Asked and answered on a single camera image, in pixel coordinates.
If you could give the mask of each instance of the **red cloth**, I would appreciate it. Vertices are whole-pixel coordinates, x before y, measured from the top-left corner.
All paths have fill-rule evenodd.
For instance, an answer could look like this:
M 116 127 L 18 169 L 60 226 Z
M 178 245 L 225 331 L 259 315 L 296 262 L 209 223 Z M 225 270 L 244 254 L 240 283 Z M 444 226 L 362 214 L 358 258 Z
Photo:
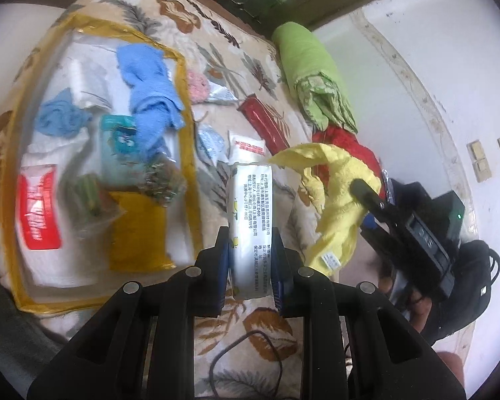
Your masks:
M 380 164 L 372 153 L 372 150 L 358 143 L 352 132 L 346 129 L 329 124 L 325 131 L 318 131 L 313 134 L 313 143 L 333 144 L 346 150 L 350 155 L 366 164 L 376 177 L 382 180 Z M 313 172 L 322 180 L 324 187 L 328 187 L 329 172 L 327 165 L 317 165 Z M 385 189 L 382 184 L 380 197 L 385 198 Z

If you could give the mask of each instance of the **red package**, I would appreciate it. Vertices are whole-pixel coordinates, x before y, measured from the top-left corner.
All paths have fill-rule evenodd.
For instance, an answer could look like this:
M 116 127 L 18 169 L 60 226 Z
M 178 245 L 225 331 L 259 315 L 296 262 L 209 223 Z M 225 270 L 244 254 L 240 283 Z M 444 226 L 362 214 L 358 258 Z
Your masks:
M 55 174 L 55 165 L 21 168 L 17 186 L 19 219 L 30 250 L 61 247 L 54 213 Z
M 272 155 L 289 148 L 278 125 L 255 94 L 247 97 L 238 110 L 245 115 L 257 134 L 265 140 L 267 149 Z

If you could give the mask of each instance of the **black bag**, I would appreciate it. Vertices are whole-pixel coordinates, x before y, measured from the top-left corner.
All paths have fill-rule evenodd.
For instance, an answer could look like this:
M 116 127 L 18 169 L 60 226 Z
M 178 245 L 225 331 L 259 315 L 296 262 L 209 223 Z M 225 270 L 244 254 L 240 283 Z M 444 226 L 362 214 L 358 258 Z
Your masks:
M 500 273 L 500 256 L 484 241 L 473 240 L 460 246 L 452 272 L 455 283 L 450 297 L 432 306 L 421 332 L 431 345 L 469 325 L 485 311 L 491 286 Z

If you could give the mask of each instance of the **clear plastic bag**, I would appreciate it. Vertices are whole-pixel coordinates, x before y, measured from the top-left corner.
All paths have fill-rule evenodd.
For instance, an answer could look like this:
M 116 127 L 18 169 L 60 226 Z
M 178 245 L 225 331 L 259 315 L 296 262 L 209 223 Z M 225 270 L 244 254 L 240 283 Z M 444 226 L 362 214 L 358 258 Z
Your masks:
M 204 102 L 218 105 L 231 105 L 238 104 L 240 100 L 236 98 L 227 87 L 209 81 L 209 96 Z
M 72 226 L 80 239 L 102 233 L 124 214 L 94 173 L 84 174 L 69 182 L 67 199 Z
M 88 109 L 111 110 L 111 98 L 105 79 L 106 70 L 90 58 L 80 56 L 69 62 L 69 82 L 74 105 Z
M 210 125 L 201 122 L 195 124 L 196 153 L 200 160 L 216 167 L 217 162 L 228 162 L 225 154 L 224 138 Z
M 187 183 L 176 162 L 160 153 L 145 165 L 144 178 L 138 187 L 142 194 L 166 207 L 185 193 Z

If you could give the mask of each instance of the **silver packet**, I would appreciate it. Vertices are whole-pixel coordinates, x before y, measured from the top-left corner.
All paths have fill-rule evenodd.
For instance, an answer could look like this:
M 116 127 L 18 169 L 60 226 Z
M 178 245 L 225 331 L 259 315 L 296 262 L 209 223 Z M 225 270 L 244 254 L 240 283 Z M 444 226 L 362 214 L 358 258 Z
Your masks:
M 209 88 L 209 96 L 204 102 L 218 105 L 231 105 L 240 102 L 230 90 L 220 84 L 209 81 Z

